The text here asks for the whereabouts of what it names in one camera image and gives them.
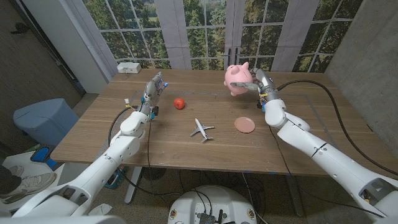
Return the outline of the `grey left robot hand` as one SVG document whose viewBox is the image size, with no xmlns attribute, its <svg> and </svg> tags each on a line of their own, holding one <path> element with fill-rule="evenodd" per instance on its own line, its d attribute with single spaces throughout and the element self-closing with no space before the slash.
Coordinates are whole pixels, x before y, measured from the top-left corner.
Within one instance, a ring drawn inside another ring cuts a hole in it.
<svg viewBox="0 0 398 224">
<path fill-rule="evenodd" d="M 138 106 L 138 112 L 150 116 L 152 109 L 157 106 L 160 96 L 168 86 L 167 82 L 163 81 L 162 72 L 158 72 L 153 79 L 151 79 L 144 89 L 142 103 Z"/>
</svg>

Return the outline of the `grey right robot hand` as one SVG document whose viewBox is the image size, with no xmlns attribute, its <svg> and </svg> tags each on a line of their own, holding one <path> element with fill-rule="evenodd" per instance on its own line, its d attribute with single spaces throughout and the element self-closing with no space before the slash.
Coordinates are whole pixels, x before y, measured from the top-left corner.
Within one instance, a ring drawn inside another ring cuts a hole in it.
<svg viewBox="0 0 398 224">
<path fill-rule="evenodd" d="M 259 102 L 257 107 L 265 107 L 265 104 L 272 100 L 277 100 L 278 105 L 283 111 L 286 110 L 284 102 L 281 100 L 272 78 L 260 68 L 250 68 L 249 73 L 252 76 L 252 82 L 234 81 L 227 84 L 228 87 L 236 87 L 240 89 L 257 91 L 259 94 Z"/>
</svg>

